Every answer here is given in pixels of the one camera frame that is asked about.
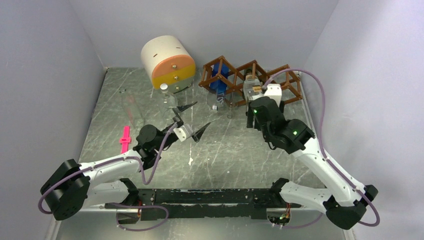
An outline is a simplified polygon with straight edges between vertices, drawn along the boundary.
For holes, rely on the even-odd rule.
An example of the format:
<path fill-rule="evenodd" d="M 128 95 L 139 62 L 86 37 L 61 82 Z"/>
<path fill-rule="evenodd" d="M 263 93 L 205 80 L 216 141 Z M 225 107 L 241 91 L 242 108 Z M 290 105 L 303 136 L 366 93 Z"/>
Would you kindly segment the clear bottle white cap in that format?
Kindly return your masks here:
<path fill-rule="evenodd" d="M 175 116 L 173 111 L 174 108 L 178 106 L 178 100 L 176 96 L 170 92 L 169 86 L 166 83 L 160 85 L 161 91 L 161 107 L 163 117 L 166 120 L 172 120 Z"/>

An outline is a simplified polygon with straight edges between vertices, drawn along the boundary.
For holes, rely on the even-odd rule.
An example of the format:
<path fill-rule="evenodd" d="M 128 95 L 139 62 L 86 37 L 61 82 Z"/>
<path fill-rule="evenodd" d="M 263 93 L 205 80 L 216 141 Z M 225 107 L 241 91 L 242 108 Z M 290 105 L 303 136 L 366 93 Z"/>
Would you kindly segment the small black gold-capped bottle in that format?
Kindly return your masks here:
<path fill-rule="evenodd" d="M 242 91 L 244 99 L 247 103 L 250 103 L 263 97 L 265 89 L 263 88 L 263 83 L 256 76 L 248 75 L 243 82 Z"/>

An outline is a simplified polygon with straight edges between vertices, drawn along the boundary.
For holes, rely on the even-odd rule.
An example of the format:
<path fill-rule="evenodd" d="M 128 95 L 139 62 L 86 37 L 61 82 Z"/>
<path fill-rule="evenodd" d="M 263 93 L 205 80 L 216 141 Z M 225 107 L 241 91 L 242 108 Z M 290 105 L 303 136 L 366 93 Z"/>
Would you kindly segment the clear glass bottle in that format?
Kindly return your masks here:
<path fill-rule="evenodd" d="M 234 107 L 235 107 L 235 103 L 234 103 L 234 93 L 228 94 L 227 98 L 226 98 L 226 103 L 227 103 L 227 118 L 228 119 L 232 119 L 234 117 Z"/>

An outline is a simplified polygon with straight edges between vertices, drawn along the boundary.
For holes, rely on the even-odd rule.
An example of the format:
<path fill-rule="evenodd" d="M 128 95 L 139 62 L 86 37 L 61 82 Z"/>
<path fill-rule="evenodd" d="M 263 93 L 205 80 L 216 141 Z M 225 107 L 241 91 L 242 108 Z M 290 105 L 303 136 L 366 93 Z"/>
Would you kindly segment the blue square bottle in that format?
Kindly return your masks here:
<path fill-rule="evenodd" d="M 219 70 L 219 63 L 213 65 L 212 77 L 216 76 Z M 229 68 L 223 63 L 220 74 L 227 78 L 229 76 Z M 222 110 L 225 106 L 227 84 L 222 80 L 218 79 L 209 84 L 209 93 L 207 96 L 207 104 L 209 105 L 212 113 L 217 113 Z"/>

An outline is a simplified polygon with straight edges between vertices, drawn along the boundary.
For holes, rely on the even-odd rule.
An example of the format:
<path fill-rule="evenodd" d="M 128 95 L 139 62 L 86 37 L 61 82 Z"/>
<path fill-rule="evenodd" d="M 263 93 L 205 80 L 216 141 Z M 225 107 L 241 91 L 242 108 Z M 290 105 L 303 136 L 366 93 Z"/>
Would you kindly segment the brown wooden wine rack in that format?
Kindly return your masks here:
<path fill-rule="evenodd" d="M 300 77 L 288 64 L 273 70 L 264 70 L 256 60 L 234 67 L 223 55 L 203 66 L 199 86 L 215 93 L 218 100 L 238 94 L 235 103 L 224 102 L 232 107 L 244 106 L 263 95 L 277 103 L 290 104 L 303 99 Z"/>

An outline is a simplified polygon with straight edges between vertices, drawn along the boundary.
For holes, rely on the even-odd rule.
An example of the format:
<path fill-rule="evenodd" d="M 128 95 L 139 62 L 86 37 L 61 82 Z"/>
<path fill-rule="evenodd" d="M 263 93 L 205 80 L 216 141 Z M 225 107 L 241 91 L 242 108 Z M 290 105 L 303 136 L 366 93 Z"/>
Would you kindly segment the dark wine bottle red label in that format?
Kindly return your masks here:
<path fill-rule="evenodd" d="M 244 77 L 249 76 L 249 75 L 252 75 L 252 73 L 253 73 L 252 69 L 251 68 L 247 68 L 244 71 Z"/>

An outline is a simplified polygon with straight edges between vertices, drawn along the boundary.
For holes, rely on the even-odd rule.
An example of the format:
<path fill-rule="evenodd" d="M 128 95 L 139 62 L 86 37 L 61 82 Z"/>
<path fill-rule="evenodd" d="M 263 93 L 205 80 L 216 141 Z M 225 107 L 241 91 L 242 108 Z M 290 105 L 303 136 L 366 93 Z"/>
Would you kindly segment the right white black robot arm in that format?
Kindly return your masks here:
<path fill-rule="evenodd" d="M 320 146 L 319 138 L 303 121 L 285 119 L 283 108 L 275 100 L 263 96 L 250 102 L 248 108 L 255 129 L 262 132 L 269 147 L 282 149 L 301 161 L 324 184 L 324 188 L 312 188 L 280 178 L 270 188 L 270 202 L 275 207 L 289 203 L 314 209 L 344 230 L 361 223 L 378 194 L 377 188 L 364 185 L 347 173 Z"/>

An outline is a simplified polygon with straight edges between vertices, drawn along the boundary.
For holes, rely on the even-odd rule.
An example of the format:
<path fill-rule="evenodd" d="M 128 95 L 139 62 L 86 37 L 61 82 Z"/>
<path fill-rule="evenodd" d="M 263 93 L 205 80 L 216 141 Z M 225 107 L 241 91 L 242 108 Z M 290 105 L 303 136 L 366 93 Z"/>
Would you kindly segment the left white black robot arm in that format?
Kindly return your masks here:
<path fill-rule="evenodd" d="M 193 104 L 172 108 L 172 123 L 164 129 L 144 125 L 136 137 L 137 145 L 119 155 L 93 162 L 64 161 L 40 189 L 37 207 L 57 221 L 66 220 L 85 207 L 112 204 L 132 208 L 139 203 L 139 190 L 125 174 L 139 173 L 149 185 L 165 149 L 192 138 L 200 141 L 209 124 L 198 130 L 184 123 L 180 113 Z"/>

